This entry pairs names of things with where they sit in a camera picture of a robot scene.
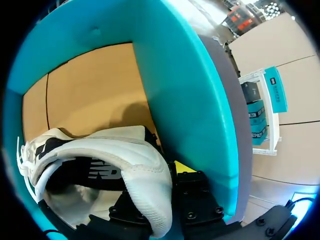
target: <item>teal padding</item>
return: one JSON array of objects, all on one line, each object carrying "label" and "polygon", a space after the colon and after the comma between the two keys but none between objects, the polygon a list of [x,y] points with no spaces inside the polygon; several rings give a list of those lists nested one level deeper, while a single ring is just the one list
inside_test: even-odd
[{"label": "teal padding", "polygon": [[[20,146],[24,144],[22,130],[22,96],[9,89],[5,91],[4,95],[2,129],[5,166],[7,168],[8,177],[12,181],[16,196],[22,201],[33,220],[43,231],[47,229],[56,230],[30,196],[24,178],[19,172],[16,160],[17,137],[20,138]],[[61,240],[66,238],[64,236],[58,237],[58,235],[56,235],[56,238],[54,239]]]},{"label": "teal padding", "polygon": [[162,146],[175,160],[204,171],[217,202],[233,215],[237,140],[215,65],[198,35],[165,0],[133,4],[139,10],[134,52]]},{"label": "teal padding", "polygon": [[60,64],[105,45],[131,41],[128,0],[73,0],[46,16],[28,34],[7,87],[21,95]]}]

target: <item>screw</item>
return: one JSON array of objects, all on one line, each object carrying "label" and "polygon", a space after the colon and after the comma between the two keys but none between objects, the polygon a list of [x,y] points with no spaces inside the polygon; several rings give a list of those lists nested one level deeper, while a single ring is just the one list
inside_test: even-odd
[{"label": "screw", "polygon": [[275,229],[273,227],[268,227],[265,230],[265,235],[267,235],[268,237],[272,237],[275,234],[276,234],[276,231],[275,231]]},{"label": "screw", "polygon": [[115,206],[112,206],[109,208],[110,213],[115,213],[117,211],[117,208]]},{"label": "screw", "polygon": [[223,214],[224,213],[224,208],[222,206],[217,206],[215,208],[215,213],[216,214]]},{"label": "screw", "polygon": [[258,226],[264,226],[266,224],[266,220],[263,217],[259,217],[256,222]]},{"label": "screw", "polygon": [[197,217],[197,215],[194,212],[189,212],[187,219],[192,220],[195,219]]},{"label": "screw", "polygon": [[138,219],[145,219],[145,216],[141,213],[139,213],[137,216],[136,216]]},{"label": "screw", "polygon": [[203,188],[201,188],[201,191],[204,192],[204,193],[208,193],[208,192],[209,192],[209,189],[206,188],[206,187],[203,187]]}]

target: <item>cardboard wall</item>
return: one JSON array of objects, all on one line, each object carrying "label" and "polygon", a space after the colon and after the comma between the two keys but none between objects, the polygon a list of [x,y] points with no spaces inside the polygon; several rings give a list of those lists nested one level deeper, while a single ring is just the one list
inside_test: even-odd
[{"label": "cardboard wall", "polygon": [[46,89],[48,74],[37,81],[23,96],[22,123],[26,141],[31,141],[48,129]]},{"label": "cardboard wall", "polygon": [[[53,70],[25,94],[23,112],[26,140],[48,126],[74,137],[133,125],[155,133],[131,43],[87,52]],[[41,117],[31,124],[34,112]]]}]

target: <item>white sneaker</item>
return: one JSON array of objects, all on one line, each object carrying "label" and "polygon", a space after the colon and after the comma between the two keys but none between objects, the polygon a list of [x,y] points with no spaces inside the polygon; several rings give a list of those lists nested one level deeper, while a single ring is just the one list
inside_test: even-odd
[{"label": "white sneaker", "polygon": [[54,128],[21,146],[21,156],[18,144],[17,164],[37,203],[50,183],[113,191],[125,184],[134,205],[150,222],[152,237],[161,238],[172,225],[172,180],[166,161],[147,141],[150,138],[144,126],[111,128],[77,139]]}]

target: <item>cardboard box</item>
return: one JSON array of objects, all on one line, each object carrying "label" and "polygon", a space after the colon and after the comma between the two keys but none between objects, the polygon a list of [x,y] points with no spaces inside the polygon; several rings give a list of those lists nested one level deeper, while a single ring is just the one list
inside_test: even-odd
[{"label": "cardboard box", "polygon": [[241,84],[241,88],[247,104],[253,103],[261,99],[256,82],[245,82]]},{"label": "cardboard box", "polygon": [[263,100],[258,100],[246,105],[251,125],[258,125],[266,119],[266,110]]},{"label": "cardboard box", "polygon": [[46,104],[49,128],[72,137],[135,125],[156,133],[131,43],[87,52],[50,72]]},{"label": "cardboard box", "polygon": [[264,119],[258,125],[251,125],[252,144],[255,146],[261,145],[268,135],[267,120]]}]

